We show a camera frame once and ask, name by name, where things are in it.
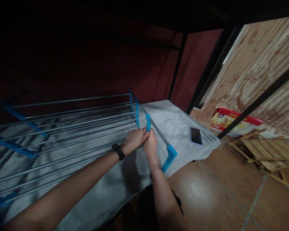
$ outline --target smartphone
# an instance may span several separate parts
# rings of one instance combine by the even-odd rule
[[[190,141],[194,144],[202,146],[201,132],[197,128],[190,128]]]

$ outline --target hand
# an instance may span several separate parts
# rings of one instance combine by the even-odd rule
[[[145,128],[130,131],[125,142],[120,145],[123,153],[125,155],[130,154],[144,142],[148,135],[149,133],[146,133]]]
[[[156,155],[157,139],[154,129],[151,128],[148,138],[144,141],[144,152],[147,156],[150,167],[160,166],[160,162]]]

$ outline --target dark ceiling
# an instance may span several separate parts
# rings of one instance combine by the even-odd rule
[[[199,32],[289,17],[289,0],[153,1],[103,0],[81,2],[181,32]]]

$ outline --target watch strap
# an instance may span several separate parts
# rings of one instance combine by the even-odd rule
[[[119,155],[119,160],[120,160],[120,161],[125,158],[125,155],[124,155],[124,153],[122,152],[122,149],[121,149],[121,147],[120,147],[119,145],[114,144],[114,145],[112,146],[112,149],[118,153],[118,155]]]

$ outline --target cardboard box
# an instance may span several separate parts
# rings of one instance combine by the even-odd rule
[[[240,113],[235,111],[231,111],[225,108],[217,108],[212,117],[211,129],[222,132],[239,115]],[[263,121],[260,119],[248,116],[237,126],[235,126],[235,128],[232,129],[227,135],[231,137],[242,137],[262,123]]]

